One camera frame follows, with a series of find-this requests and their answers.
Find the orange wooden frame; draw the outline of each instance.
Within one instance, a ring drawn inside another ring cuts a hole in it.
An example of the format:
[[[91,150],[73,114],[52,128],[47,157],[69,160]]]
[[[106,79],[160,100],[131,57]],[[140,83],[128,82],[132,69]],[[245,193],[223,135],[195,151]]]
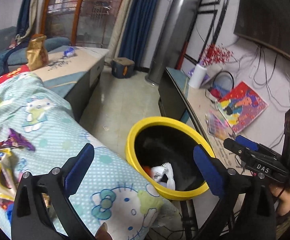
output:
[[[48,11],[48,4],[50,0],[45,0],[44,2],[44,9],[43,13],[41,16],[41,22],[40,22],[40,33],[44,34],[45,32],[45,23],[46,23],[46,16],[47,16],[47,11]]]
[[[77,36],[78,20],[79,20],[80,8],[81,8],[81,4],[82,3],[83,3],[83,0],[77,0],[76,10],[75,10],[75,14],[74,14],[74,21],[72,23],[72,38],[71,38],[71,44],[73,46],[76,45],[76,36]]]

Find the blue gripper pad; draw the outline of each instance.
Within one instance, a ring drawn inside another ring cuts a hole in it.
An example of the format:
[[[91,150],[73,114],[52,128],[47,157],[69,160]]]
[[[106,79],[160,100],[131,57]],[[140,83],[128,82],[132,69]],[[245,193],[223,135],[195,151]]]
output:
[[[244,147],[257,152],[258,151],[258,146],[257,143],[245,138],[244,136],[238,135],[235,138],[235,141],[241,145],[243,145]]]
[[[68,195],[74,195],[88,168],[94,160],[95,151],[91,144],[86,144],[77,155],[77,160],[71,171],[65,178],[65,191]]]
[[[194,148],[193,157],[212,194],[222,198],[225,194],[224,180],[217,171],[216,167],[213,165],[211,161],[212,158],[208,155],[208,153],[205,153],[205,150],[203,150],[200,146],[196,146]]]

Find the red berry branch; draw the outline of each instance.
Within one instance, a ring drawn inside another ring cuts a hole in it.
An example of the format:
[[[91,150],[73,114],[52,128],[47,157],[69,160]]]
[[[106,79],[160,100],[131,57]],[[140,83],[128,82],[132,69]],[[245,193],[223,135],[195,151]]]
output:
[[[204,50],[202,62],[204,66],[219,63],[225,64],[232,56],[232,51],[220,46],[215,46],[215,44],[211,44]]]

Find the blue wrapper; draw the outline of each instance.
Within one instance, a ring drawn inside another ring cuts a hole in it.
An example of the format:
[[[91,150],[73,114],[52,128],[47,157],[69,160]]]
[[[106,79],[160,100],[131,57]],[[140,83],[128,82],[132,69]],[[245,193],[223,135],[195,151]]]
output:
[[[64,51],[64,56],[65,56],[65,57],[72,57],[72,56],[74,56],[74,55],[75,55],[75,50],[74,50],[73,47],[69,47],[68,49],[66,49],[66,50]]]

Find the yellow rim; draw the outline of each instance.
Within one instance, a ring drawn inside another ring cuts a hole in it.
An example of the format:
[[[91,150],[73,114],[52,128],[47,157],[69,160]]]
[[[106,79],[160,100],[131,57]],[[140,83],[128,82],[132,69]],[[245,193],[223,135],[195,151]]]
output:
[[[149,180],[149,182],[153,184],[153,186],[156,188],[159,194],[161,194],[163,197],[167,199],[186,200],[186,199],[191,199],[197,195],[204,193],[206,190],[208,190],[208,185],[206,182],[204,182],[199,188],[191,190],[191,191],[171,190],[166,187],[163,187],[162,185],[159,185],[151,177],[149,177],[147,173],[142,169],[140,163],[137,160],[135,148],[134,148],[136,136],[145,128],[151,127],[151,126],[157,126],[157,125],[169,126],[169,127],[182,131],[183,133],[193,138],[198,144],[201,144],[211,157],[215,157],[210,145],[194,129],[192,129],[188,125],[180,121],[177,121],[175,119],[168,118],[168,117],[155,116],[155,117],[148,117],[143,120],[140,120],[131,128],[127,137],[126,149],[125,149],[127,162],[130,165],[132,165],[147,180]]]

